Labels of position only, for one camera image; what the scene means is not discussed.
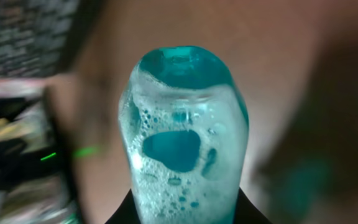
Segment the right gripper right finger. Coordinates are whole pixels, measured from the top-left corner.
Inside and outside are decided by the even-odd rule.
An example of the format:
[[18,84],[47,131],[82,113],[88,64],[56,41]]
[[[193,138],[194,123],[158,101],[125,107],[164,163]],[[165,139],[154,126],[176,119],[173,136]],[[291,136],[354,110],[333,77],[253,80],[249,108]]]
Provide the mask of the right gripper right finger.
[[272,224],[272,222],[252,204],[244,191],[239,188],[233,224]]

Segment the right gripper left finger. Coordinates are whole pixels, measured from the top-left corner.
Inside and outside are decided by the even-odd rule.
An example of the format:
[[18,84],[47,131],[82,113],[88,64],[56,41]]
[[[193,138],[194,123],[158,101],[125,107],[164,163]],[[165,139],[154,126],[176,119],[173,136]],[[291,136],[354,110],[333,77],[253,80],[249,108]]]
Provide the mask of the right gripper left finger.
[[118,209],[105,224],[140,224],[132,190],[128,191]]

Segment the blue Listerine mouthwash bottle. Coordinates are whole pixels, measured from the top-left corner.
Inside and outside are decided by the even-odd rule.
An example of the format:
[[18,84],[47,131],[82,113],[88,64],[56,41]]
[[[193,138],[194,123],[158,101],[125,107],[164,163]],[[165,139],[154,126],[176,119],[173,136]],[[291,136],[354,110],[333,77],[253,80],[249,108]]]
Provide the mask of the blue Listerine mouthwash bottle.
[[196,46],[146,53],[119,101],[141,223],[232,223],[249,136],[228,67]]

